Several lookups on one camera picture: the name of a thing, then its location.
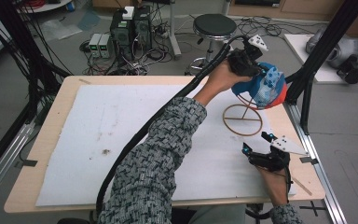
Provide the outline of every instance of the black and white patterned shirt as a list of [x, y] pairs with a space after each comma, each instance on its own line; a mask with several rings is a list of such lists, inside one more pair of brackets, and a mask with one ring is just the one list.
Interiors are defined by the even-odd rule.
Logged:
[[[206, 118], [206, 109], [190, 98], [176, 98], [149, 128], [145, 141], [118, 166], [112, 196], [100, 224], [171, 223], [176, 189], [174, 171], [191, 149], [191, 137]], [[291, 205], [271, 211], [274, 223], [302, 223]]]

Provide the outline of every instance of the black stool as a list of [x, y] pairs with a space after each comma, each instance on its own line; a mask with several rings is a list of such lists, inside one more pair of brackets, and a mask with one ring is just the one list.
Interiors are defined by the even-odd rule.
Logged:
[[229, 40], [235, 34], [237, 24], [234, 20], [223, 16], [222, 14], [205, 14], [198, 16], [193, 23], [194, 32], [201, 36], [198, 44], [204, 38], [210, 40], [206, 57], [194, 60], [187, 68], [187, 73], [196, 75], [203, 66], [212, 59], [213, 44], [215, 41]]

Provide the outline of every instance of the wooden table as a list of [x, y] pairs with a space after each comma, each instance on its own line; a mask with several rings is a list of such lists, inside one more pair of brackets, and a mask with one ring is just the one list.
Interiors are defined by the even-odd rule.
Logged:
[[[192, 77], [68, 77], [48, 112], [48, 116], [37, 136], [28, 160], [38, 161], [36, 167], [23, 167], [5, 204], [8, 213], [28, 213], [68, 210], [92, 210], [93, 205], [36, 207], [35, 202], [43, 185], [49, 158], [56, 147], [63, 124], [72, 108], [77, 90], [82, 85], [185, 85]], [[285, 135], [301, 146], [296, 131], [282, 105], [265, 111], [269, 123], [277, 136]], [[296, 154], [291, 155], [291, 173], [296, 186], [296, 195], [291, 201], [321, 200], [324, 189], [310, 163], [302, 163]], [[206, 200], [204, 202], [173, 202], [173, 206], [217, 203], [264, 203], [268, 198], [238, 198]]]

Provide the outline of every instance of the gray floor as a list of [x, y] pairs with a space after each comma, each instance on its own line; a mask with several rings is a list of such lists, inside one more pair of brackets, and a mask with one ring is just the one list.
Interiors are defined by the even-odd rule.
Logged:
[[[39, 15], [40, 22], [60, 20], [65, 17], [62, 21], [64, 25], [83, 22], [81, 24], [87, 27], [82, 33], [70, 38], [48, 42], [63, 63], [76, 75], [81, 75], [87, 68], [86, 57], [78, 50], [79, 45], [90, 39], [93, 33], [107, 32], [110, 25], [110, 20], [99, 20], [95, 25], [90, 21], [88, 23], [82, 21], [87, 15], [90, 15], [88, 13], [90, 12], [85, 8], [80, 8], [74, 13], [58, 9]], [[100, 14], [109, 15], [106, 12], [100, 12]], [[182, 24], [189, 19], [191, 18], [177, 19], [177, 24]], [[191, 27], [191, 24], [191, 22], [187, 22], [181, 32], [191, 33], [191, 29], [185, 29]], [[307, 27], [307, 29], [315, 32], [318, 27]], [[150, 66], [149, 75], [182, 76], [192, 60], [205, 54], [206, 41], [198, 46], [196, 42], [199, 38], [196, 36], [178, 35], [177, 38], [183, 53], [182, 58], [178, 61]], [[286, 75], [293, 74], [301, 66], [295, 54], [283, 40], [270, 36], [263, 38], [269, 46], [269, 52], [265, 53], [258, 61], [276, 64]], [[38, 38], [35, 41], [41, 46]], [[233, 46], [241, 48], [241, 43], [234, 43]], [[0, 52], [0, 139], [20, 114], [26, 102], [27, 81], [11, 57], [3, 50]], [[358, 85], [315, 84], [309, 122], [313, 144], [317, 148], [345, 218], [348, 223], [358, 223]], [[24, 154], [30, 147], [28, 146], [24, 150]], [[88, 217], [88, 212], [21, 215], [5, 213], [3, 209], [5, 201], [19, 172], [20, 169], [13, 165], [0, 184], [0, 223], [57, 223], [62, 217]], [[324, 207], [323, 202], [314, 203], [315, 206]], [[299, 209], [299, 206], [310, 206], [310, 202], [295, 203], [295, 206], [307, 223], [331, 223], [323, 210], [318, 210], [318, 216], [315, 216], [312, 210]], [[266, 204], [265, 210], [269, 208], [270, 204]]]

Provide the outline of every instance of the hand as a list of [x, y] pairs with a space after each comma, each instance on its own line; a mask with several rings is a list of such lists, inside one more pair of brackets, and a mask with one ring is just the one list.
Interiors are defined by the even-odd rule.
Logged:
[[287, 204], [287, 184], [285, 171], [280, 170], [272, 173], [258, 166], [256, 166], [256, 168], [260, 172], [261, 176], [263, 176], [272, 205], [279, 206]]
[[239, 77], [231, 72], [228, 61], [224, 60], [209, 75], [203, 88], [194, 96], [202, 105], [207, 105], [218, 93], [229, 90], [238, 82], [247, 82], [251, 77]]

